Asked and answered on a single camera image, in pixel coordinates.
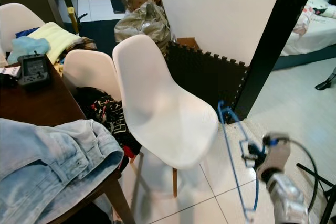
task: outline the wooden table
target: wooden table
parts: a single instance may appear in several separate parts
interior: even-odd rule
[[[86,119],[50,62],[49,66],[53,81],[48,86],[29,92],[20,86],[0,88],[0,117],[44,126],[56,126],[78,119]],[[118,182],[120,177],[121,173],[119,169],[116,169],[85,199],[51,223],[64,222],[81,208],[105,193],[123,222],[125,224],[135,224]]]

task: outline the chair seat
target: chair seat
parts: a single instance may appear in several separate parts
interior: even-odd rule
[[[198,164],[216,138],[216,112],[177,85],[156,95],[156,103],[149,104],[148,111],[128,110],[127,104],[123,105],[131,133],[145,148],[176,169]]]

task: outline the light blue denim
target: light blue denim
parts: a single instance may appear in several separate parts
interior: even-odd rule
[[[94,190],[123,150],[93,120],[57,127],[0,119],[0,223],[47,223]]]

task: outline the white floor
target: white floor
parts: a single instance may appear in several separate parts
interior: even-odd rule
[[[122,19],[125,15],[113,12],[111,0],[78,0],[78,17],[84,13],[88,15],[81,22]]]
[[[243,122],[249,137],[256,141],[271,130],[288,132],[312,152],[320,175],[332,182],[336,182],[336,85],[324,91],[314,86],[325,80],[335,66],[336,58],[272,72]],[[247,207],[252,207],[255,174],[241,160],[238,141],[242,135],[237,125],[228,125],[227,130],[241,190]],[[200,165],[178,171],[177,198],[173,198],[172,169],[146,149],[142,152],[144,156],[128,165],[120,179],[137,224],[245,223],[222,129]],[[295,167],[297,162],[310,166],[304,153],[293,147],[286,173],[302,188],[309,202],[312,179]],[[274,223],[265,188],[261,184],[258,208],[251,215],[256,224]],[[319,223],[324,205],[319,191],[310,223]]]

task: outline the plastic bag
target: plastic bag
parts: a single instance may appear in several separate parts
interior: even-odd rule
[[[152,0],[143,3],[139,9],[130,13],[116,24],[114,36],[116,42],[121,42],[137,34],[146,34],[157,44],[161,53],[166,55],[170,28],[165,18],[163,8]]]

